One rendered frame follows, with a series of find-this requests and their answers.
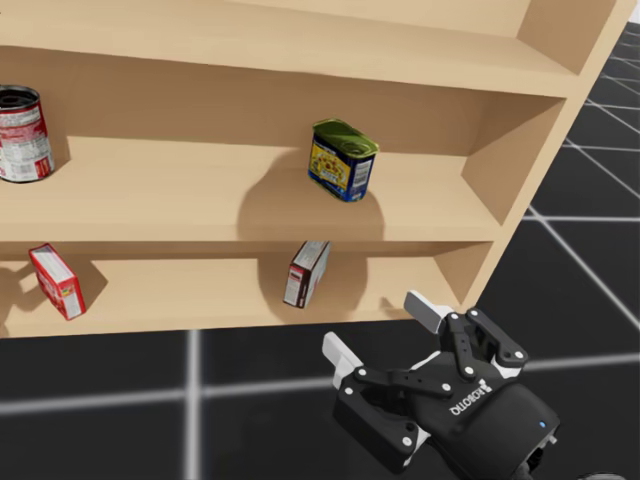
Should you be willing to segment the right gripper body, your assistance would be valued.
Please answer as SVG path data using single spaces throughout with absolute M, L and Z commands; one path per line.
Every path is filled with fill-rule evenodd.
M 459 480 L 532 480 L 560 419 L 518 374 L 478 359 L 460 369 L 453 353 L 437 351 L 394 380 L 418 443 Z

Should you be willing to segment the red and white carton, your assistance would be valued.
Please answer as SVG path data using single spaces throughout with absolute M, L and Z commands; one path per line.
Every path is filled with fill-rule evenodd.
M 289 265 L 283 302 L 304 309 L 322 279 L 331 250 L 329 241 L 305 241 Z

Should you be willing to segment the pale wooden shelf unit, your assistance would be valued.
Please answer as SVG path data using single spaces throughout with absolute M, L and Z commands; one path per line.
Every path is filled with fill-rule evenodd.
M 40 94 L 55 160 L 0 180 L 0 335 L 395 320 L 410 290 L 470 307 L 636 3 L 0 0 L 0 85 Z M 357 202 L 308 175 L 331 118 L 379 145 Z M 305 241 L 331 250 L 299 309 Z

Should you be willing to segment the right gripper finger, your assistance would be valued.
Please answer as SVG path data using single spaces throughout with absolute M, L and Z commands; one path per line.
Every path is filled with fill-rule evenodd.
M 336 421 L 388 470 L 404 471 L 431 437 L 413 404 L 448 400 L 452 386 L 416 370 L 367 367 L 333 332 L 324 335 L 322 353 L 334 366 Z
M 480 364 L 492 366 L 502 378 L 511 379 L 518 377 L 528 362 L 526 351 L 478 308 L 458 313 L 410 290 L 404 309 L 438 338 L 441 354 L 453 354 L 453 365 L 465 381 L 479 375 Z

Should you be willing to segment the green and blue rectangular can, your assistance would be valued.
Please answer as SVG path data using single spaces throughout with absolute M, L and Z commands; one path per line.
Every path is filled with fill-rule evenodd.
M 379 145 L 336 118 L 316 122 L 312 130 L 309 177 L 343 202 L 362 200 Z

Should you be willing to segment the red and white can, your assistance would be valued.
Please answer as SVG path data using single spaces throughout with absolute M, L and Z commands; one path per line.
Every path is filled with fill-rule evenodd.
M 0 85 L 0 179 L 31 183 L 54 170 L 39 93 L 29 87 Z

